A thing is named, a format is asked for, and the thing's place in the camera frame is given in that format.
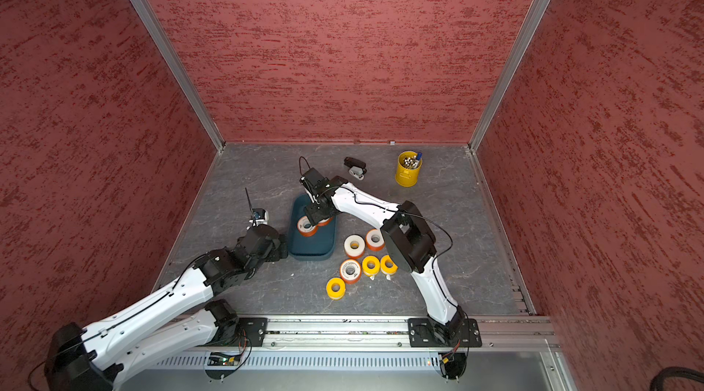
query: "tape roll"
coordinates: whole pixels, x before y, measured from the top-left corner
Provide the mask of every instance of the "tape roll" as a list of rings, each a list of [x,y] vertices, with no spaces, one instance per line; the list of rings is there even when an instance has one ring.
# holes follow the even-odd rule
[[[296,226],[298,227],[298,231],[304,237],[312,237],[318,231],[318,227],[311,224],[310,220],[308,220],[308,216],[305,215],[298,219],[298,224]]]
[[[379,229],[372,229],[367,232],[367,247],[373,251],[381,250],[384,248],[384,237],[382,236],[382,231]]]
[[[384,255],[382,261],[379,263],[379,268],[382,269],[384,275],[393,275],[399,270],[399,267],[392,262],[392,257],[389,255]]]
[[[350,258],[358,259],[364,253],[364,238],[350,235],[345,240],[345,253]]]
[[[362,272],[371,279],[379,272],[379,259],[374,255],[367,256],[362,261]]]
[[[340,278],[345,284],[354,284],[362,277],[362,266],[355,259],[346,259],[340,265]]]
[[[345,295],[345,283],[340,278],[333,278],[327,282],[327,296],[338,300]]]

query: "pen holder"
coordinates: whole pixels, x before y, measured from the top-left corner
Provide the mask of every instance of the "pen holder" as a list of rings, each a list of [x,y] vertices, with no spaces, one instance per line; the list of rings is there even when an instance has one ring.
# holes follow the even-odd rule
[[[404,159],[408,157],[415,158],[416,156],[418,156],[418,153],[414,151],[400,153],[399,161],[396,162],[396,182],[401,186],[410,187],[418,182],[418,173],[420,172],[420,167],[423,166],[423,158],[421,157],[416,169],[408,169],[403,166]]]

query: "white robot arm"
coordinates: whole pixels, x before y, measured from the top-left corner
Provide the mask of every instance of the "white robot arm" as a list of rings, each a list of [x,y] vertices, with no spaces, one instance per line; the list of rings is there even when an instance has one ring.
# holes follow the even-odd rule
[[[285,237],[253,219],[233,248],[199,256],[162,289],[83,328],[71,323],[57,330],[44,364],[49,389],[111,391],[139,371],[187,348],[246,337],[238,316],[224,300],[211,301],[196,314],[167,324],[250,279],[264,262],[288,256]]]
[[[315,168],[301,176],[311,198],[305,213],[318,224],[341,212],[380,229],[393,262],[410,272],[427,307],[433,334],[439,344],[453,340],[464,312],[447,289],[436,263],[435,235],[411,202],[390,203],[359,190],[346,179],[323,177]]]

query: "red textured wall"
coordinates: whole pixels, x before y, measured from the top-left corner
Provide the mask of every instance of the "red textured wall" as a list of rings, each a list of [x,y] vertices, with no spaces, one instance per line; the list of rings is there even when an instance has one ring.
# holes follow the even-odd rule
[[[480,146],[580,390],[704,370],[704,0],[552,0]]]
[[[128,0],[0,0],[0,84],[0,383],[26,390],[58,327],[151,290],[215,151]]]
[[[225,140],[467,142],[531,0],[149,0]]]

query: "cable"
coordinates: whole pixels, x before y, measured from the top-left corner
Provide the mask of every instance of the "cable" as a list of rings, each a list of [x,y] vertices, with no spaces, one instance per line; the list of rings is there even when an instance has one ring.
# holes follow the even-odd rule
[[[179,281],[181,281],[181,278],[183,278],[183,275],[186,274],[186,272],[188,271],[188,269],[191,267],[191,265],[192,265],[193,263],[196,262],[196,260],[198,260],[198,258],[201,258],[202,256],[205,256],[205,255],[207,255],[207,252],[204,253],[204,254],[200,254],[200,255],[196,256],[195,258],[193,258],[193,259],[191,260],[190,263],[188,263],[188,265],[186,266],[186,268],[183,269],[183,272],[181,272],[181,274],[179,275],[179,277],[176,278],[176,282],[174,282],[174,286],[171,288],[171,292],[166,292],[163,296],[161,296],[161,297],[160,297],[159,299],[157,299],[156,301],[152,302],[150,305],[148,305],[148,306],[146,306],[145,308],[142,308],[141,310],[137,311],[137,312],[136,312],[135,314],[133,314],[132,316],[128,316],[127,318],[122,319],[122,320],[121,320],[120,322],[118,322],[117,324],[112,325],[112,326],[108,327],[107,329],[102,330],[102,331],[100,331],[100,332],[98,332],[98,333],[96,333],[96,334],[94,334],[94,335],[92,335],[92,336],[90,336],[90,337],[88,337],[88,338],[86,338],[86,339],[81,338],[81,342],[76,343],[76,344],[74,344],[74,345],[72,345],[72,346],[70,346],[70,347],[68,347],[68,348],[66,348],[66,349],[64,349],[64,350],[59,351],[58,353],[56,353],[55,355],[53,355],[51,358],[54,359],[54,358],[58,357],[60,354],[64,354],[64,353],[66,353],[67,351],[71,351],[71,350],[73,350],[75,347],[78,347],[79,345],[82,345],[82,344],[88,342],[89,340],[95,339],[96,337],[98,337],[98,336],[100,336],[101,334],[103,334],[103,332],[104,332],[104,333],[109,332],[109,331],[112,330],[113,328],[118,327],[119,325],[124,324],[125,322],[127,322],[127,321],[129,321],[130,319],[134,318],[135,316],[139,315],[140,313],[142,313],[143,311],[147,310],[148,308],[153,307],[154,304],[156,304],[156,303],[159,302],[160,300],[166,298],[167,296],[173,295],[173,290],[176,288],[176,286],[178,285]],[[32,385],[32,374],[33,374],[40,366],[42,366],[47,360],[48,360],[48,359],[41,361],[41,363],[40,363],[39,365],[37,365],[35,368],[33,368],[33,369],[30,371],[30,373],[27,375],[27,384],[30,386],[30,388],[32,389],[32,391],[39,391],[37,388],[35,388],[35,387]]]
[[[305,157],[300,156],[298,158],[298,172],[301,173],[301,175],[304,175],[304,170],[301,168],[301,159],[305,160],[305,164],[308,165],[308,170],[311,169],[311,165],[308,163],[308,159],[306,159]]]
[[[389,211],[389,212],[400,212],[399,210],[389,209],[389,208],[380,206],[380,205],[378,205],[378,204],[376,204],[376,203],[358,202],[358,201],[357,201],[357,193],[355,193],[355,192],[352,191],[350,188],[345,187],[345,186],[333,186],[333,187],[329,187],[329,188],[327,188],[325,191],[323,191],[322,193],[320,193],[320,195],[323,195],[324,193],[326,193],[326,192],[328,192],[328,191],[330,191],[330,190],[333,190],[333,189],[337,189],[337,188],[339,188],[339,187],[341,187],[341,188],[343,188],[343,189],[346,189],[347,191],[349,191],[350,193],[352,193],[352,198],[354,199],[354,202],[357,203],[357,204],[362,204],[362,205],[366,204],[366,205],[369,205],[369,206],[376,206],[377,208],[380,208],[380,209],[383,209],[383,210]],[[435,260],[433,260],[433,278],[435,278],[435,282],[436,282],[437,285],[438,285],[438,289],[440,289],[440,293],[442,293],[442,295],[443,295],[443,297],[445,298],[445,300],[446,300],[450,305],[452,305],[453,307],[459,307],[457,304],[454,304],[449,298],[447,298],[447,295],[445,294],[445,291],[443,290],[442,285],[440,284],[440,280],[438,279],[438,276],[435,274],[435,270],[437,269],[437,261],[438,261],[438,258],[440,258],[440,256],[443,255],[443,254],[444,254],[445,252],[447,252],[448,250],[452,249],[452,246],[454,245],[454,242],[453,242],[453,240],[452,240],[452,235],[450,235],[450,233],[449,233],[447,230],[445,230],[442,226],[440,226],[439,224],[437,224],[436,222],[434,222],[434,221],[431,220],[431,219],[426,219],[426,218],[425,218],[424,216],[422,216],[422,215],[416,215],[416,214],[414,214],[414,213],[409,213],[409,212],[400,212],[400,214],[401,214],[401,215],[408,215],[408,216],[411,216],[411,217],[417,217],[418,219],[426,220],[427,222],[432,223],[433,225],[435,225],[436,228],[438,228],[438,229],[442,230],[443,232],[445,232],[445,235],[447,235],[447,238],[450,239],[450,245],[448,246],[448,248],[445,249],[444,251],[438,253],[437,255],[435,255]]]
[[[27,385],[30,386],[30,389],[31,389],[32,391],[40,391],[40,390],[38,390],[37,388],[35,388],[34,385],[32,385],[32,374],[34,374],[34,372],[35,372],[40,366],[44,365],[44,362],[46,362],[46,361],[41,361],[40,364],[37,365],[35,368],[33,368],[33,369],[30,371],[30,373],[27,375]]]
[[[467,324],[469,325],[470,316],[468,316],[467,312],[464,310],[462,310],[462,314],[465,315],[465,318],[467,319]],[[462,376],[462,374],[464,374],[465,370],[467,369],[467,359],[469,359],[469,357],[470,357],[470,345],[467,344],[467,353],[465,354],[465,365],[462,367],[462,373],[460,374],[460,376]]]
[[[663,391],[664,390],[664,380],[667,378],[683,378],[688,380],[694,380],[695,382],[704,383],[704,373],[700,373],[697,370],[692,370],[689,368],[684,368],[683,366],[668,366],[662,369],[656,376],[650,381],[650,391]]]
[[[252,341],[249,340],[249,337],[247,337],[247,333],[244,330],[242,330],[242,333],[244,333],[245,344],[247,341],[249,341],[249,353],[247,353],[247,358],[245,358],[245,360],[239,362],[239,365],[237,365],[237,368],[234,369],[233,373],[236,373],[237,370],[241,369],[242,366],[247,363],[250,356],[252,355]]]
[[[218,357],[219,357],[219,358],[221,358],[221,359],[233,359],[234,357],[239,357],[240,360],[242,360],[242,354],[244,354],[244,351],[247,350],[247,341],[249,340],[249,338],[248,338],[248,337],[245,337],[245,339],[244,339],[244,347],[242,347],[242,337],[244,337],[244,336],[242,335],[242,332],[244,332],[244,329],[241,328],[240,330],[241,330],[241,333],[240,333],[240,334],[237,334],[237,337],[239,338],[239,341],[237,341],[237,347],[239,348],[239,354],[237,354],[237,356],[230,356],[229,354],[221,353],[220,351],[212,351],[212,352],[210,353],[209,359],[212,359],[212,358],[214,358],[214,357],[215,357],[215,358],[218,358]]]

